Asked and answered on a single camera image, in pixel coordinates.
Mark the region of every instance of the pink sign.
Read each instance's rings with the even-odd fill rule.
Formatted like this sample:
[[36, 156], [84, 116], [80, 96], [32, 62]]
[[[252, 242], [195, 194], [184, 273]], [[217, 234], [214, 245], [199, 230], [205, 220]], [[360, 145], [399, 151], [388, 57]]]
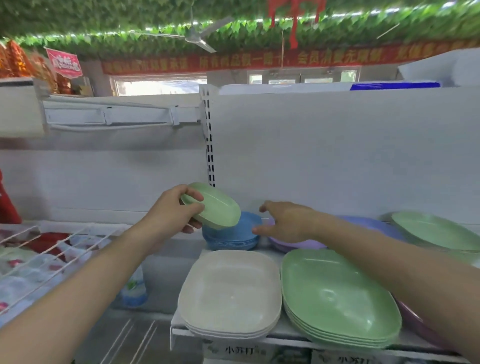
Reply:
[[67, 78], [75, 78], [82, 75], [82, 69], [80, 68], [80, 62], [76, 54], [50, 48], [45, 48], [45, 50], [47, 51], [48, 59], [52, 63], [55, 72]]

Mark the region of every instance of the hand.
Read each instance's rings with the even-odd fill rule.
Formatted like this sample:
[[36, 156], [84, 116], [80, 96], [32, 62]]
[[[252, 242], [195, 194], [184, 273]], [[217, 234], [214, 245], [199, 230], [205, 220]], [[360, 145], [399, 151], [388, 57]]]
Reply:
[[202, 227], [202, 224], [192, 217], [201, 213], [205, 206], [199, 203], [185, 206], [180, 201], [183, 194], [197, 201], [204, 200], [200, 192], [186, 184], [180, 184], [163, 192], [144, 218], [132, 227], [140, 239], [152, 244], [153, 248], [149, 253], [154, 252], [158, 248], [157, 245], [180, 231], [191, 234], [194, 232], [193, 227], [197, 229]]
[[254, 234], [271, 236], [286, 243], [299, 243], [314, 238], [317, 211], [292, 202], [265, 201], [260, 212], [268, 211], [275, 225], [260, 225], [252, 229]]

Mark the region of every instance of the artificial ivy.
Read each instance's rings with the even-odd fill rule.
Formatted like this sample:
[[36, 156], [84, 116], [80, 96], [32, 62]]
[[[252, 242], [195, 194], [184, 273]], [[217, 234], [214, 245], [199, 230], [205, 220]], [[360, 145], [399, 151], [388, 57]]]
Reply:
[[[2, 0], [0, 36], [70, 34], [190, 22], [193, 0]], [[326, 14], [443, 4], [445, 0], [328, 0]], [[195, 19], [267, 17], [267, 0], [194, 0]], [[306, 13], [315, 5], [304, 1]], [[286, 15], [288, 6], [278, 15]]]
[[[377, 39], [397, 24], [397, 27]], [[269, 25], [270, 21], [235, 21], [211, 34], [206, 41], [222, 53], [278, 49], [282, 45], [282, 32], [288, 43], [291, 20], [281, 20], [274, 28]], [[186, 26], [167, 26], [161, 29], [162, 32], [175, 34], [185, 34], [186, 30]], [[158, 28], [152, 30], [153, 33], [158, 31]], [[480, 3], [457, 3], [450, 7], [434, 4], [404, 8], [396, 12], [324, 16], [318, 24], [301, 20], [297, 29], [297, 40], [302, 49], [450, 39], [480, 39]], [[18, 41], [27, 48], [41, 50], [49, 47], [76, 53], [84, 60], [148, 58], [204, 52], [183, 40], [138, 36], [128, 31], [76, 36], [25, 36], [18, 38]]]

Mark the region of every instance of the person's left arm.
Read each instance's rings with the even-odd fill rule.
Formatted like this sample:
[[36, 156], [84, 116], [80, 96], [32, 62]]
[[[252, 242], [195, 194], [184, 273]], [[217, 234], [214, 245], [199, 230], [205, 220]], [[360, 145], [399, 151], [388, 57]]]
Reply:
[[147, 255], [177, 232], [201, 224], [192, 216], [203, 204], [183, 206], [182, 194], [203, 197], [187, 185], [163, 192], [145, 217], [72, 277], [0, 330], [2, 364], [70, 363], [76, 349]]

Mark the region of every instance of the ceiling fan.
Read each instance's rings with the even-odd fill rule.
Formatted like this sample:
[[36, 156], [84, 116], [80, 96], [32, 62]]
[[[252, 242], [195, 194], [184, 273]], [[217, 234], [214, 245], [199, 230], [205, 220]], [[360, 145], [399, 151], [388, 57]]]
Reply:
[[168, 38], [182, 38], [182, 39], [185, 39], [185, 41], [187, 41], [189, 43], [193, 43], [193, 44], [198, 45], [199, 47], [202, 47], [203, 49], [205, 49], [206, 51], [208, 51], [210, 53], [215, 53], [216, 50], [213, 49], [211, 46], [209, 46], [202, 38], [212, 34], [213, 32], [216, 32], [218, 29], [227, 25], [228, 23], [233, 22], [234, 19], [231, 16], [227, 16], [226, 18], [217, 20], [216, 22], [210, 24], [207, 28], [202, 29], [199, 32], [193, 26], [193, 7], [191, 7], [191, 9], [190, 9], [190, 15], [191, 15], [191, 18], [192, 18], [192, 23], [191, 23], [192, 27], [187, 30], [187, 35], [185, 35], [185, 36], [179, 36], [177, 34], [165, 34], [165, 33], [157, 33], [157, 34], [142, 33], [142, 32], [135, 32], [135, 31], [132, 31], [132, 33], [140, 34], [142, 36], [165, 36], [165, 37], [168, 37]]

